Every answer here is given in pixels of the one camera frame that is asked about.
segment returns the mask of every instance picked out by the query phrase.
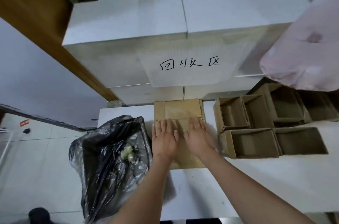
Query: white tiled floor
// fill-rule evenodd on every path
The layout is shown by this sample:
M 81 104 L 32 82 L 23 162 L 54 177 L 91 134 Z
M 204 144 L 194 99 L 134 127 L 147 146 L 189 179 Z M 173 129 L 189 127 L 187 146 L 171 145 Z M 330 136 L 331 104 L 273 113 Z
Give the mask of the white tiled floor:
M 71 167 L 68 151 L 77 132 L 47 123 L 6 114 L 0 127 L 15 131 L 0 166 L 0 223 L 26 219 L 35 207 L 44 207 L 54 222 L 80 224 L 81 182 Z M 30 128 L 29 134 L 23 130 Z M 0 134 L 1 148 L 8 136 Z

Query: small red label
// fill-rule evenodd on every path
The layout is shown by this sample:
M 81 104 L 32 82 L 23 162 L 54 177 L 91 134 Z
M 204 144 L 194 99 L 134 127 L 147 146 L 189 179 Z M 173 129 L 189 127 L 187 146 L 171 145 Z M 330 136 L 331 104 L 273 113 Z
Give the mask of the small red label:
M 29 120 L 24 120 L 24 121 L 20 122 L 20 127 L 25 126 L 28 123 L 29 123 Z

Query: forearm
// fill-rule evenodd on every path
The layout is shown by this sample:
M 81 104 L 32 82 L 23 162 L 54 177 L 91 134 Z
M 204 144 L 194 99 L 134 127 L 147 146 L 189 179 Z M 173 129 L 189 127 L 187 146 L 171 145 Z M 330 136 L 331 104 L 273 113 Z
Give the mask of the forearm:
M 159 224 L 170 163 L 154 160 L 150 170 L 109 224 Z
M 216 151 L 201 157 L 244 223 L 313 223 Z

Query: left hand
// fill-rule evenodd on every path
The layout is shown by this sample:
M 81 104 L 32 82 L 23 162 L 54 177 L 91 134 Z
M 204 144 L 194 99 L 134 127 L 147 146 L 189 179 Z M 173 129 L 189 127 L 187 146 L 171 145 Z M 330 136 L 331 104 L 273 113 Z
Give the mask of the left hand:
M 179 133 L 173 131 L 172 120 L 157 121 L 152 126 L 152 151 L 154 161 L 170 165 L 178 149 Z

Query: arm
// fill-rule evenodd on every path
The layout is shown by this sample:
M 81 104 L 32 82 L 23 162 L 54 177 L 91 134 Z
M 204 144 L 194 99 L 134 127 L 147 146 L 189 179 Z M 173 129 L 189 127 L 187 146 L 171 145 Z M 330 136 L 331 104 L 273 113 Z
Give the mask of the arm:
M 244 223 L 314 223 L 218 154 L 205 123 L 189 121 L 184 133 L 189 149 L 210 170 Z
M 178 148 L 171 119 L 152 126 L 153 163 L 146 177 L 109 224 L 159 224 L 165 181 Z

